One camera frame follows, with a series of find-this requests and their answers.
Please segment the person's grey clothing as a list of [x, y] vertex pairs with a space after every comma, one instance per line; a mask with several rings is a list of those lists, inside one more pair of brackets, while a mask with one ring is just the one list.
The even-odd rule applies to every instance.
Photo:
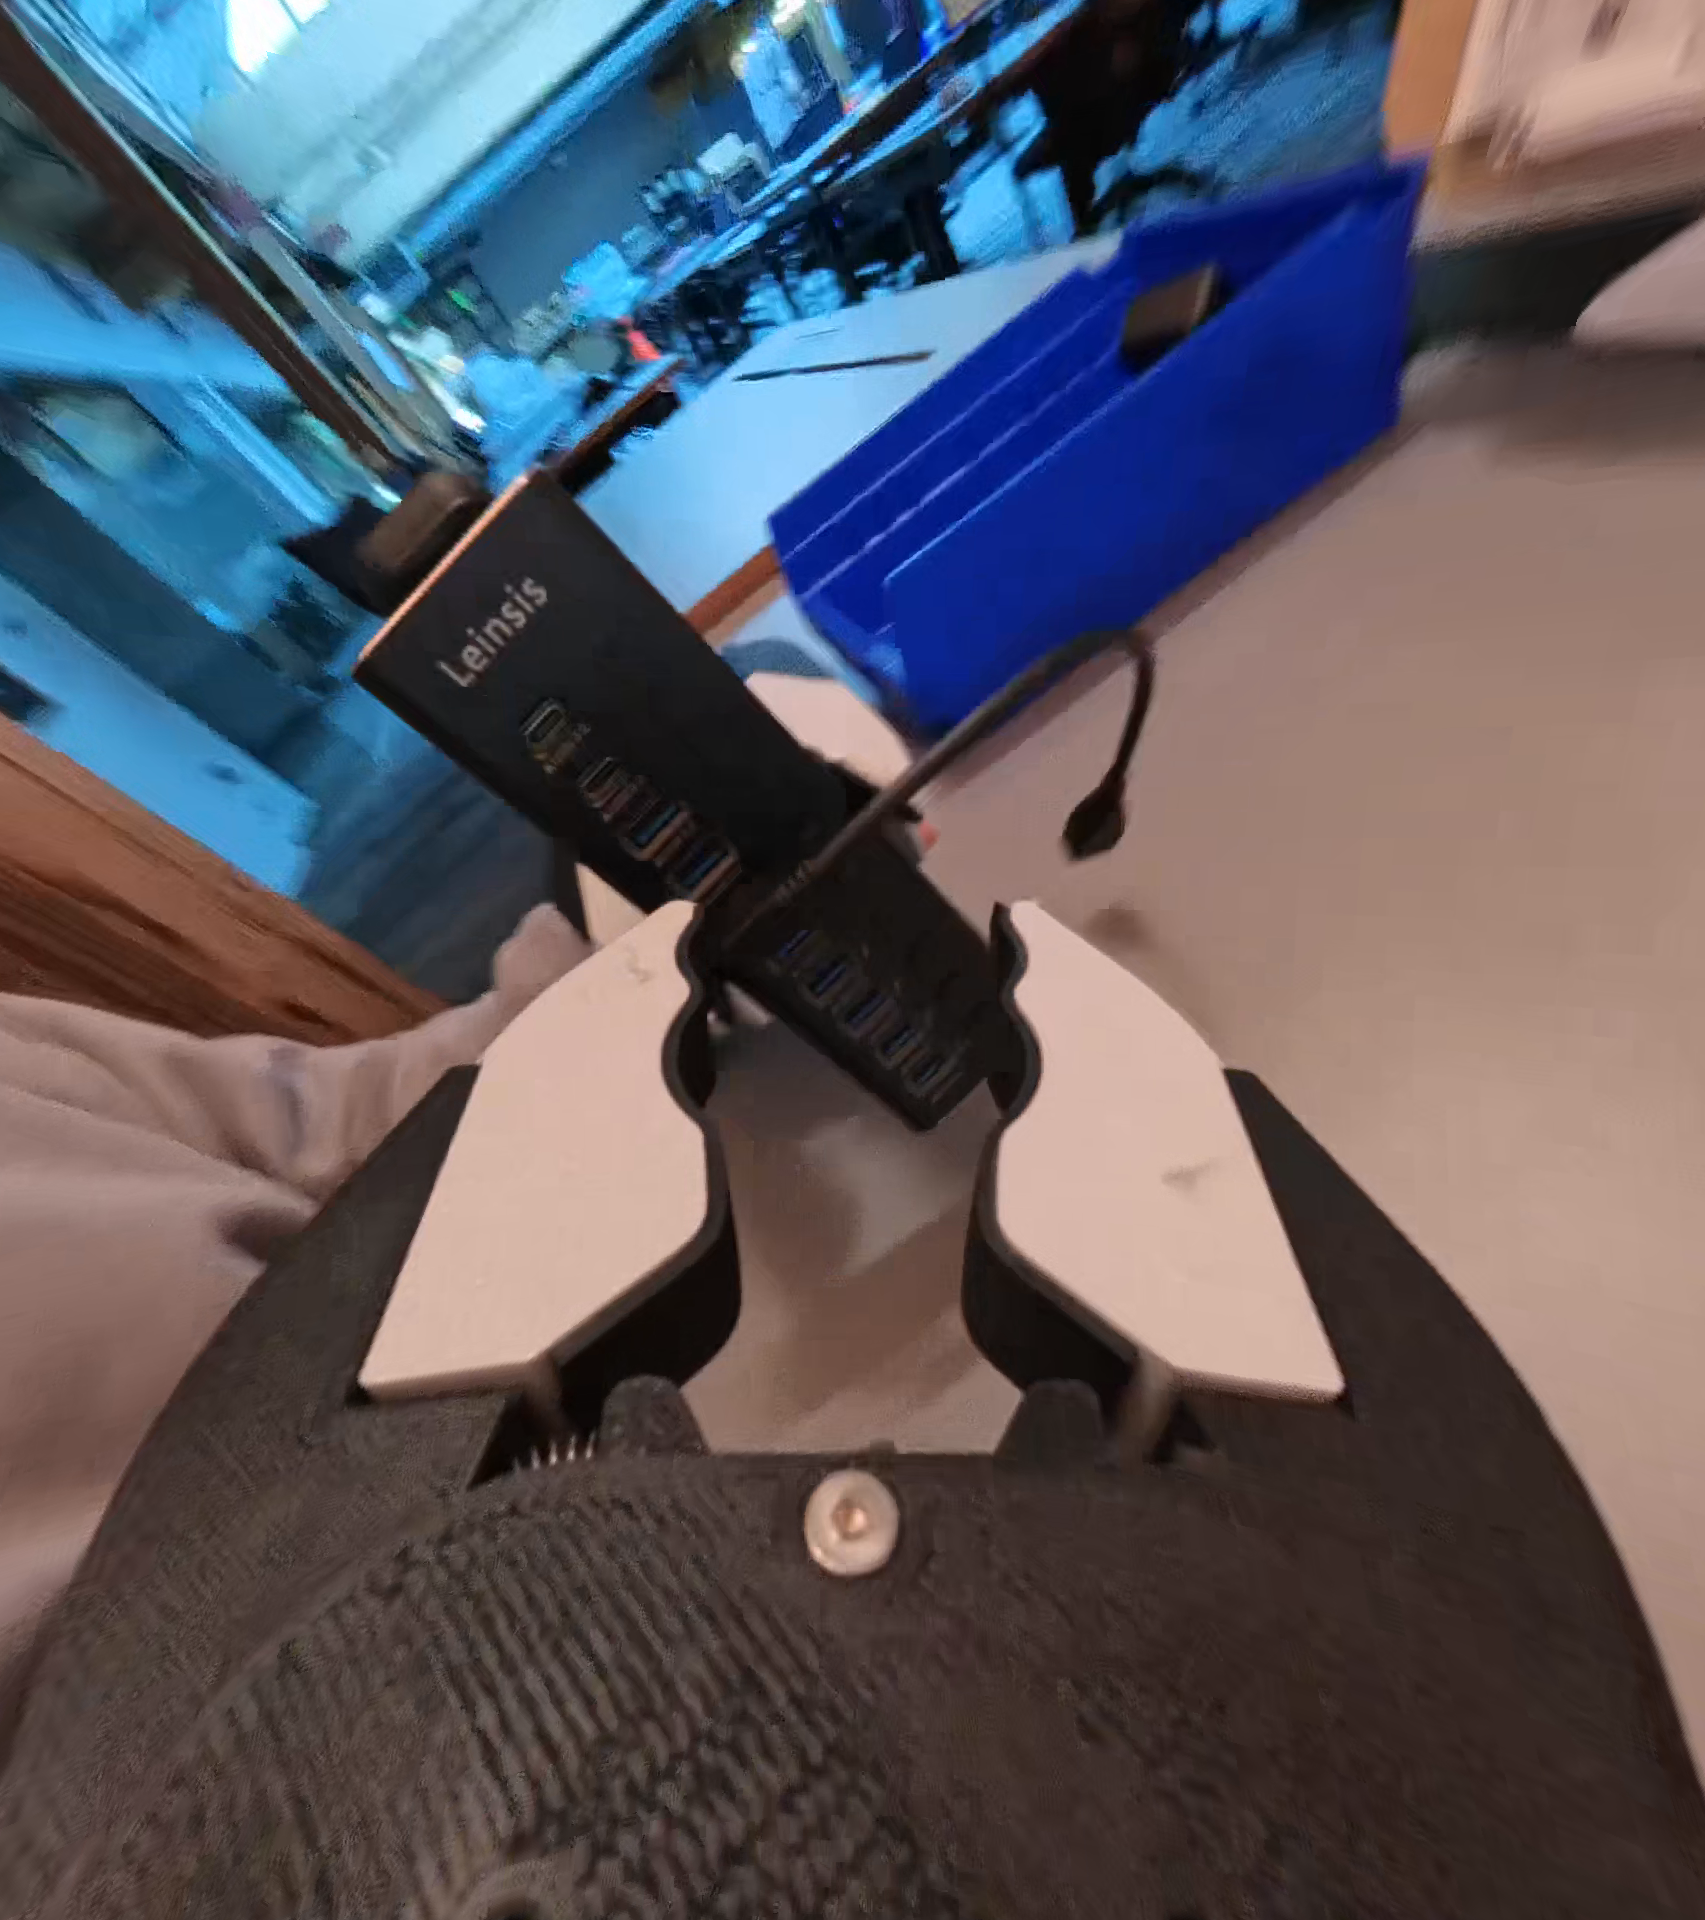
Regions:
[[0, 994], [0, 1771], [41, 1626], [184, 1370], [415, 1103], [589, 951], [540, 904], [480, 996], [356, 1043]]

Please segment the blue plastic bin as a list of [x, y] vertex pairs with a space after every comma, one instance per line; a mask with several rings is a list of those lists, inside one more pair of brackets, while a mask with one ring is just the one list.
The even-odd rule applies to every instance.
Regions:
[[1399, 423], [1427, 161], [1129, 225], [769, 516], [812, 627], [941, 732], [1140, 622]]

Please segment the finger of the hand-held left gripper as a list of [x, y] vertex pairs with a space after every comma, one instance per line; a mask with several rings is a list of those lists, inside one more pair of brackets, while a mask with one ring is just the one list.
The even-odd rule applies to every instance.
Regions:
[[581, 857], [576, 859], [577, 930], [590, 948], [676, 948], [695, 928], [695, 904], [668, 901], [642, 911]]
[[800, 746], [835, 771], [848, 793], [848, 822], [915, 766], [906, 738], [840, 681], [753, 672], [743, 685]]

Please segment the background work table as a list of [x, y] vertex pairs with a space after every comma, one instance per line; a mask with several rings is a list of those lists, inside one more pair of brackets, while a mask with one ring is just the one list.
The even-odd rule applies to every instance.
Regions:
[[948, 208], [974, 154], [1003, 156], [997, 119], [1073, 28], [1083, 5], [964, 5], [928, 53], [780, 163], [719, 236], [675, 251], [639, 300], [646, 317], [743, 334], [743, 300], [785, 270], [830, 271], [850, 304], [877, 290], [880, 233], [907, 242], [921, 283], [961, 273]]

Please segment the brown wooden board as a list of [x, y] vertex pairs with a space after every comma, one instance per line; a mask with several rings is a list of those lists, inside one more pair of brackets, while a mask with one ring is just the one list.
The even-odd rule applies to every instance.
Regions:
[[0, 993], [319, 1043], [445, 1009], [3, 716]]

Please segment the black office chair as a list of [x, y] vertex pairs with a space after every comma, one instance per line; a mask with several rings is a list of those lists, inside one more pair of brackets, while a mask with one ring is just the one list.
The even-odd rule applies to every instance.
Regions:
[[1099, 186], [1101, 165], [1128, 154], [1152, 112], [1196, 74], [1190, 26], [1199, 1], [1087, 1], [1032, 68], [1032, 96], [1042, 115], [1037, 152], [1058, 173], [1071, 233], [1089, 236], [1113, 204], [1128, 208], [1158, 186], [1210, 201], [1226, 182], [1184, 161], [1145, 165], [1115, 196]]

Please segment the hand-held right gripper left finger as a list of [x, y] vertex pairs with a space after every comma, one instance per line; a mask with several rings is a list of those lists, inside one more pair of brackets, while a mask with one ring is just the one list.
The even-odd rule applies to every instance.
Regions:
[[522, 1392], [549, 1429], [695, 1381], [741, 1313], [702, 914], [651, 911], [485, 1050], [360, 1362], [368, 1400]]

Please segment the grey desk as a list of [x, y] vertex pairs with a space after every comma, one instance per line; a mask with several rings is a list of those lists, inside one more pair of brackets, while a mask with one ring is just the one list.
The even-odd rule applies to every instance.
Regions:
[[1092, 668], [925, 804], [1329, 1148], [1496, 1339], [1705, 1782], [1705, 356], [1454, 347], [1402, 435], [1152, 615], [1128, 836]]

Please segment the brown wooden post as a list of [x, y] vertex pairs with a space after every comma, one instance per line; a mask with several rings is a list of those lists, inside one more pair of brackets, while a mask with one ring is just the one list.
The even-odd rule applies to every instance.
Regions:
[[408, 466], [413, 452], [313, 356], [294, 330], [240, 273], [193, 211], [153, 173], [140, 150], [35, 46], [0, 5], [0, 83], [52, 140], [76, 160], [122, 214], [147, 227], [151, 242], [192, 279], [203, 304], [242, 338], [292, 394], [379, 471]]

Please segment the black multi-port hub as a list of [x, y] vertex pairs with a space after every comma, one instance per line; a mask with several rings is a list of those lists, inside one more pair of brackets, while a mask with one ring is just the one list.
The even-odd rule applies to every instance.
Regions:
[[910, 819], [816, 755], [547, 474], [423, 474], [311, 558], [379, 618], [358, 683], [919, 1131], [1007, 1049], [992, 956]]

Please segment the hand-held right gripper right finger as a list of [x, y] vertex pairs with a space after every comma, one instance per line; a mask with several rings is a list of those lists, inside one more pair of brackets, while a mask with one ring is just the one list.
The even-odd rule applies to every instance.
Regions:
[[1228, 1072], [1034, 901], [992, 911], [1009, 1066], [965, 1222], [961, 1316], [1018, 1387], [1089, 1389], [1152, 1453], [1187, 1389], [1332, 1408], [1348, 1389]]

